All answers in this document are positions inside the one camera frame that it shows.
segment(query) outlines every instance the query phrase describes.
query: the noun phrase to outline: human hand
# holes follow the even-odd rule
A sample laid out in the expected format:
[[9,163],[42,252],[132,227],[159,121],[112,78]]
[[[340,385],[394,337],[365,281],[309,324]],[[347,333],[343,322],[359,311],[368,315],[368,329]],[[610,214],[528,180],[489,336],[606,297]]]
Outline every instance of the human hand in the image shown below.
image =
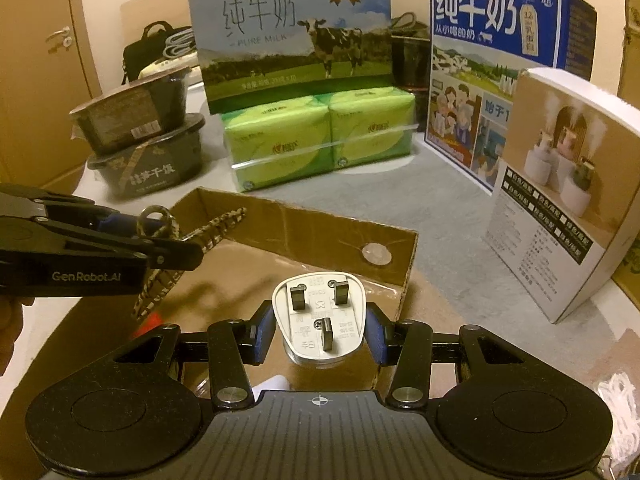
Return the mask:
[[22,332],[22,306],[32,305],[34,298],[0,296],[0,376],[4,375],[14,343]]

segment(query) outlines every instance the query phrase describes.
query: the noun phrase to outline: barcode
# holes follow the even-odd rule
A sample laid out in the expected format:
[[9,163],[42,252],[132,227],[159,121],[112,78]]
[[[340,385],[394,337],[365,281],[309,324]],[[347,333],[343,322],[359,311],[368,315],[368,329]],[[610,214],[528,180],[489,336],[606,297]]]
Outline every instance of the barcode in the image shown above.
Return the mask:
[[159,131],[160,124],[158,123],[158,121],[151,121],[150,123],[143,124],[142,126],[138,126],[137,128],[133,128],[131,130],[131,135],[133,135],[134,139],[142,139],[143,137],[156,134]]

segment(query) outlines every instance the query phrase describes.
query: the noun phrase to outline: wooden door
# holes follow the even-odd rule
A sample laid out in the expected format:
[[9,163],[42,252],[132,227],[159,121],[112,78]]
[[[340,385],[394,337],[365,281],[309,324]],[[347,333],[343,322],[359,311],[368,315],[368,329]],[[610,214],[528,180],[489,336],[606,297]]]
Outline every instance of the wooden door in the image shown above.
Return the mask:
[[91,95],[70,0],[0,9],[0,181],[71,192],[90,149],[71,140],[68,112]]

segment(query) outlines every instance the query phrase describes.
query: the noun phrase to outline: gray fabric surface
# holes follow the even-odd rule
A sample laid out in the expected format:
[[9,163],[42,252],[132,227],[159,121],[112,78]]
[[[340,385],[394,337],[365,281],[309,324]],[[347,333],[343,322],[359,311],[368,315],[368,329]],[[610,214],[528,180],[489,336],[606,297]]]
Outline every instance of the gray fabric surface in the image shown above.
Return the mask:
[[587,302],[559,324],[550,323],[482,240],[490,197],[424,146],[415,150],[411,163],[391,171],[329,173],[256,194],[418,231],[414,266],[465,322],[583,377],[615,342],[597,308]]

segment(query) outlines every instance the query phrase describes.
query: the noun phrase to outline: white power plug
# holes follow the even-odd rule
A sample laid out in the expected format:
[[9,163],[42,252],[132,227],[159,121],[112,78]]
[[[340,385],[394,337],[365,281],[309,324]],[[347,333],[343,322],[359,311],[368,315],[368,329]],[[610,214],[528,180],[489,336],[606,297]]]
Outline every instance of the white power plug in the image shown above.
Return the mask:
[[271,298],[289,358],[328,368],[362,344],[366,294],[362,282],[344,272],[312,272],[280,283]]

